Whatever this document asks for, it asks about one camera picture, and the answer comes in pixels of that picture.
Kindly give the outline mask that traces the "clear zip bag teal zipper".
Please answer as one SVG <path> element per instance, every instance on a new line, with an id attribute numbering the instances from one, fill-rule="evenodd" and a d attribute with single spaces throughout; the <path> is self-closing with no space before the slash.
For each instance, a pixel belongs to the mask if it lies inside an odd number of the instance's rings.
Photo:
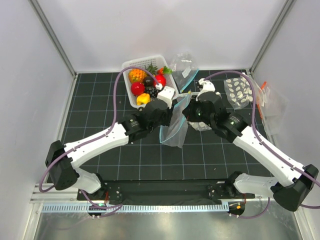
<path id="1" fill-rule="evenodd" d="M 169 126 L 161 126 L 159 130 L 159 142 L 169 147 L 182 148 L 188 131 L 187 118 L 183 114 L 190 103 L 191 95 L 188 94 L 174 105 Z"/>

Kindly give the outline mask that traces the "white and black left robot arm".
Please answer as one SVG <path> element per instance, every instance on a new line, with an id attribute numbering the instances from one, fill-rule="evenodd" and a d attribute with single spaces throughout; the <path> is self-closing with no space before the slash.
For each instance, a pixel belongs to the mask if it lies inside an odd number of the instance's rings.
<path id="1" fill-rule="evenodd" d="M 107 185 L 98 173 L 85 171 L 81 166 L 111 149 L 145 138 L 159 126 L 168 126 L 173 108 L 172 100 L 156 98 L 89 137 L 68 144 L 60 140 L 53 142 L 45 160 L 52 187 L 57 191 L 77 188 L 92 200 L 101 200 L 106 195 Z"/>

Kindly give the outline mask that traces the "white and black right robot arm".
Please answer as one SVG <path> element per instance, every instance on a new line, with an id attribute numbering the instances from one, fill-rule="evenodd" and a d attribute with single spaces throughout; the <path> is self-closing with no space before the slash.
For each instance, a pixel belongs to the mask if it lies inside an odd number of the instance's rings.
<path id="1" fill-rule="evenodd" d="M 317 182 L 319 170 L 312 164 L 303 165 L 270 143 L 237 112 L 229 112 L 215 92 L 192 97 L 182 111 L 191 123 L 204 123 L 213 132 L 241 148 L 270 173 L 271 177 L 234 172 L 227 180 L 225 192 L 230 198 L 255 194 L 273 198 L 284 209 L 295 212 Z"/>

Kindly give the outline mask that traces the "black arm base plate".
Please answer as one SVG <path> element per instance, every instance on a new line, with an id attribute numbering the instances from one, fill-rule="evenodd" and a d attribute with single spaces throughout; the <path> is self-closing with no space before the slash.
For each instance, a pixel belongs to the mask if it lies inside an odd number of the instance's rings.
<path id="1" fill-rule="evenodd" d="M 109 200 L 111 204 L 167 206 L 255 197 L 230 188 L 224 179 L 108 180 L 87 196 L 92 201 Z"/>

